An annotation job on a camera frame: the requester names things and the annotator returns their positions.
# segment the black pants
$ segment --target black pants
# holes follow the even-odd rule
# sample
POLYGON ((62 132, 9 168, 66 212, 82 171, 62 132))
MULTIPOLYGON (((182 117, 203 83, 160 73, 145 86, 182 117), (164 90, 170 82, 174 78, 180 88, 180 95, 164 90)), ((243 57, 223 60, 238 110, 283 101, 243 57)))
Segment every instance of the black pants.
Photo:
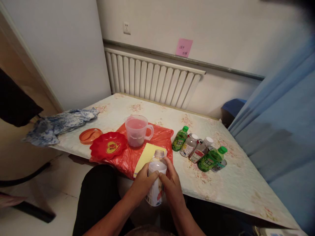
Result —
MULTIPOLYGON (((109 165, 92 168, 82 182, 73 236, 81 236, 92 228, 120 199, 115 170, 109 165)), ((221 206, 188 196, 185 199, 187 208, 206 235, 226 235, 226 220, 221 206)), ((128 219, 119 235, 125 235, 133 228, 128 219)))

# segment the electrical outlet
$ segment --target electrical outlet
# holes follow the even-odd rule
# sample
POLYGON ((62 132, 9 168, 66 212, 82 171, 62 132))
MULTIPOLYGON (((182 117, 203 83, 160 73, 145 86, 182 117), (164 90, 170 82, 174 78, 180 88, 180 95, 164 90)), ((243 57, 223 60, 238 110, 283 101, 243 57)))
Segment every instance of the electrical outlet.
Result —
POLYGON ((128 22, 124 22, 123 29, 124 34, 131 34, 130 24, 128 22))

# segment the white tile floor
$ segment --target white tile floor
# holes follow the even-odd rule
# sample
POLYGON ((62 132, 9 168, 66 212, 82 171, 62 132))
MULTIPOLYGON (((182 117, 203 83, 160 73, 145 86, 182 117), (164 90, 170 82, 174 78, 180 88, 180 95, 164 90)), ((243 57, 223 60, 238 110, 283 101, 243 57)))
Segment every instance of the white tile floor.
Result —
MULTIPOLYGON (((6 192, 14 196, 27 196, 28 202, 38 206, 40 205, 35 199, 45 199, 48 206, 56 214, 56 218, 47 224, 11 207, 3 208, 0 209, 1 236, 72 235, 81 183, 92 167, 74 163, 68 158, 67 153, 51 161, 51 164, 49 169, 34 180, 6 192)), ((121 196, 126 193, 131 184, 132 181, 129 179, 118 178, 121 196)), ((143 201, 131 215, 131 219, 135 226, 141 224, 159 225, 158 214, 156 209, 152 209, 143 201)))

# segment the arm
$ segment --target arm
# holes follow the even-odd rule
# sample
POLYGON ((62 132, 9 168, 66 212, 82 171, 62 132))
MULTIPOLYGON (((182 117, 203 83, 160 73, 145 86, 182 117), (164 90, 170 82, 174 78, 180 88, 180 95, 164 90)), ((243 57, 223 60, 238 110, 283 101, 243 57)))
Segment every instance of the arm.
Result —
POLYGON ((179 177, 173 164, 167 157, 164 159, 167 163, 169 178, 162 173, 159 173, 159 178, 165 186, 167 202, 170 205, 178 234, 180 236, 205 236, 186 207, 179 177))
POLYGON ((148 163, 144 165, 123 199, 120 200, 104 218, 102 218, 84 235, 116 236, 120 233, 130 214, 140 204, 142 199, 149 192, 154 181, 158 178, 158 171, 153 172, 149 177, 147 176, 148 167, 148 163))

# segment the orange plastic lid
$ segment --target orange plastic lid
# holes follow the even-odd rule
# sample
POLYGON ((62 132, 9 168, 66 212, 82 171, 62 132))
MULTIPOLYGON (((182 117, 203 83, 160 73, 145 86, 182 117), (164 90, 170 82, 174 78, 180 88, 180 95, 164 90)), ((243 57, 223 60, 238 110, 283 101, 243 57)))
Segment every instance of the orange plastic lid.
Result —
POLYGON ((91 145, 95 139, 101 136, 103 132, 100 129, 92 128, 83 131, 80 136, 80 142, 84 145, 91 145))

